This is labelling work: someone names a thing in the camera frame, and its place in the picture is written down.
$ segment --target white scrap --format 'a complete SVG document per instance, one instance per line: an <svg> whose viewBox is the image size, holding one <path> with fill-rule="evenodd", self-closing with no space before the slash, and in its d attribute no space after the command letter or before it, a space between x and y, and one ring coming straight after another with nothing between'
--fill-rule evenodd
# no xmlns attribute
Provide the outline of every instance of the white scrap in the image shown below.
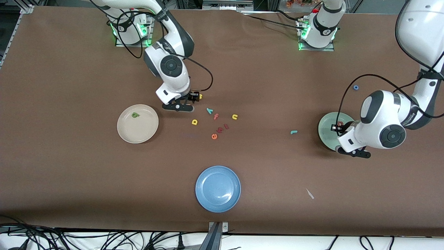
<svg viewBox="0 0 444 250"><path fill-rule="evenodd" d="M310 191L308 191L308 189L306 189L307 190L307 192L308 192L308 195L312 198L312 199L314 199L314 196L310 193Z"/></svg>

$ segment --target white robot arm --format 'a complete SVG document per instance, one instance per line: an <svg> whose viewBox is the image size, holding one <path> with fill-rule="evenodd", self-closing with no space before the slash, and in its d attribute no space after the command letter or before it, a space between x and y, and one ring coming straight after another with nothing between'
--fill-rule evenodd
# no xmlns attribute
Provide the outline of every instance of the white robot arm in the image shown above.
<svg viewBox="0 0 444 250"><path fill-rule="evenodd" d="M333 40L345 10L344 0L323 0L319 12L308 16L309 25L301 38L314 48L324 48Z"/></svg>
<svg viewBox="0 0 444 250"><path fill-rule="evenodd" d="M190 92L190 78L183 59L193 54L194 41L170 11L165 8L162 1L95 0L94 3L108 14L108 18L115 25L117 25L115 17L118 18L124 12L130 12L129 14L131 14L130 8L145 8L153 12L154 18L163 24L168 32L152 46L147 47L143 55L143 60L153 75L161 78L164 82L156 91L156 94L164 103L162 105L164 109L192 112L194 107L187 104L187 101L199 101L199 93ZM118 31L126 28L125 32L138 32L130 28L134 26L132 24L137 20L134 18L135 15L131 15L130 18L125 16L123 15L119 20Z"/></svg>
<svg viewBox="0 0 444 250"><path fill-rule="evenodd" d="M444 0L412 0L404 5L397 23L397 40L410 57L420 62L413 95L378 90L361 107L361 119L347 124L336 151L359 156L359 148L391 149L406 138L405 129L419 129L431 120L444 73Z"/></svg>

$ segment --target white floor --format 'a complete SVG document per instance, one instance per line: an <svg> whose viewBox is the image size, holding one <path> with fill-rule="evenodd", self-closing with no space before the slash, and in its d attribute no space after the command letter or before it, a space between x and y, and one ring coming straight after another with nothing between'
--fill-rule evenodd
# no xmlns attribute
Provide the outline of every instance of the white floor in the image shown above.
<svg viewBox="0 0 444 250"><path fill-rule="evenodd" d="M85 250L99 250L106 241L107 233L69 233L69 235L87 236L87 235L105 235L101 238L92 239L78 239L69 238L69 240L80 249ZM206 234L186 234L183 235L183 243L185 246L200 245ZM144 233L143 237L145 243L148 242L150 233ZM24 236L8 236L7 234L0 235L0 250L7 250L12 247L19 247L24 241ZM116 240L113 244L107 247L112 249L120 241ZM131 238L138 249L141 249L143 239L140 235ZM221 250L232 250L239 248L239 250L325 250L329 247L334 236L223 236ZM388 250L391 238L390 237L369 237L374 250ZM44 240L40 241L43 246L48 246ZM156 248L164 247L166 249L173 249L177 247L178 238L174 237L156 244ZM364 241L366 248L371 249ZM131 250L129 244L119 246L119 250ZM359 243L359 237L339 237L332 247L332 250L363 250ZM444 249L443 238L412 238L412 237L396 237L392 250L439 250ZM27 250L37 250L35 243L30 242Z"/></svg>

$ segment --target cable connector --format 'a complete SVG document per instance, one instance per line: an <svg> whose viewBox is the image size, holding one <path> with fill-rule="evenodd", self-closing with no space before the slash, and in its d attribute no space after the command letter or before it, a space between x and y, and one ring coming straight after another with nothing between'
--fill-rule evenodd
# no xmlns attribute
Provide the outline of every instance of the cable connector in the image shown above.
<svg viewBox="0 0 444 250"><path fill-rule="evenodd" d="M179 233L179 243L177 244L177 250L183 250L185 246L182 241L182 233Z"/></svg>

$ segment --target white surface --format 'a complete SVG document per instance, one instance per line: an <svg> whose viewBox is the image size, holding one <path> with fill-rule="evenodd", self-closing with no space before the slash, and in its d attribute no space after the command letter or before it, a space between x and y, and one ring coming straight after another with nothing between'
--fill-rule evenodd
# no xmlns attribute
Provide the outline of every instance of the white surface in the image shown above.
<svg viewBox="0 0 444 250"><path fill-rule="evenodd" d="M120 114L117 120L117 132L120 137L129 143L142 143L148 141L157 131L159 117L150 106L136 104Z"/></svg>
<svg viewBox="0 0 444 250"><path fill-rule="evenodd" d="M107 233L70 233L71 235L100 235ZM200 245L206 234L185 234L183 235L183 243L185 246ZM144 233L145 243L150 238L150 233ZM142 238L131 238L137 248L141 248ZM241 247L239 250L325 250L329 247L334 236L223 236L221 250L229 250L236 247ZM20 246L25 240L25 237L8 236L6 234L0 235L0 250L7 250L12 247ZM76 244L80 249L98 250L105 242L106 237L94 239L70 239L73 244ZM388 250L391 238L390 237L369 237L375 250ZM47 246L44 241L41 241L43 246ZM177 247L178 238L174 237L161 242L155 247L174 248ZM116 240L107 249L112 249L118 241ZM118 249L131 250L130 245L123 245ZM444 249L444 239L442 238L408 238L396 237L392 250L439 250ZM37 250L34 243L29 243L28 250ZM359 237L339 237L336 240L332 250L363 250L359 243Z"/></svg>

